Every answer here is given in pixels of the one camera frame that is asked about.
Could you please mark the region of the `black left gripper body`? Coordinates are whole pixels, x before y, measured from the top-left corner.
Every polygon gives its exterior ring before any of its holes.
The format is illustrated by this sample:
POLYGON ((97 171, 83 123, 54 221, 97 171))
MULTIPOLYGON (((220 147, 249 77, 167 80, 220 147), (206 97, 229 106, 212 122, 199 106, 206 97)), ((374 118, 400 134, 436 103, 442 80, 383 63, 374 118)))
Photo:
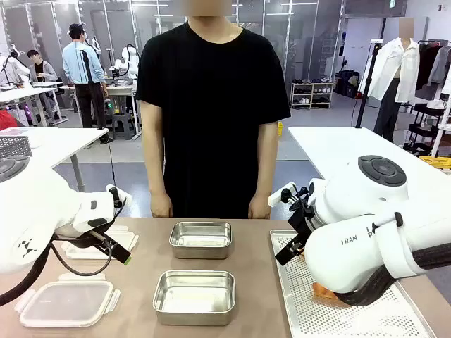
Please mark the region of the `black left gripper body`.
POLYGON ((78 248, 85 249, 93 246, 93 237, 89 234, 90 231, 106 234, 106 231, 112 224, 114 224, 114 220, 88 220, 84 223, 73 223, 72 225, 65 225, 57 229, 52 234, 51 239, 56 241, 67 241, 78 248))

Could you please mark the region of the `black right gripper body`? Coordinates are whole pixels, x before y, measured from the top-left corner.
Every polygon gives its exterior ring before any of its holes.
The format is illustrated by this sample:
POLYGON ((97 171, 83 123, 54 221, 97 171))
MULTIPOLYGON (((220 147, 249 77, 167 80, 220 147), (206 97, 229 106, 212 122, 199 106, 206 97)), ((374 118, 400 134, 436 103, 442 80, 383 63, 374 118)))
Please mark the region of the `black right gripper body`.
POLYGON ((307 230, 307 239, 308 239, 312 234, 312 232, 315 230, 315 227, 312 222, 312 219, 315 216, 315 214, 312 208, 310 207, 305 208, 304 205, 291 205, 289 207, 289 211, 292 212, 292 215, 288 218, 288 223, 291 226, 291 228, 294 229, 296 233, 302 230, 307 230))

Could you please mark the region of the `person's left hand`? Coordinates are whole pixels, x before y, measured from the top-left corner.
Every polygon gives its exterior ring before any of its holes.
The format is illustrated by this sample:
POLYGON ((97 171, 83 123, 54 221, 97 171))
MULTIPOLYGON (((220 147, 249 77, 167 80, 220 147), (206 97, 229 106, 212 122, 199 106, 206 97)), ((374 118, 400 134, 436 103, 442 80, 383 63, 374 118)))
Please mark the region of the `person's left hand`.
POLYGON ((268 220, 271 217, 271 207, 268 204, 269 195, 266 193, 256 193, 248 208, 249 219, 268 220))

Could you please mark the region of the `person's right hand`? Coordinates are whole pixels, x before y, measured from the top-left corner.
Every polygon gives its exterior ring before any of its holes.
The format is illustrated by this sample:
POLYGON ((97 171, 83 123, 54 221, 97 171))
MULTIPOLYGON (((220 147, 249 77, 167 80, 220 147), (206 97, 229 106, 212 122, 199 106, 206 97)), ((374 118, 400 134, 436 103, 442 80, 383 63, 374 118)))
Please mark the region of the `person's right hand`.
POLYGON ((153 218, 173 217, 173 204, 167 193, 151 193, 151 213, 153 218))

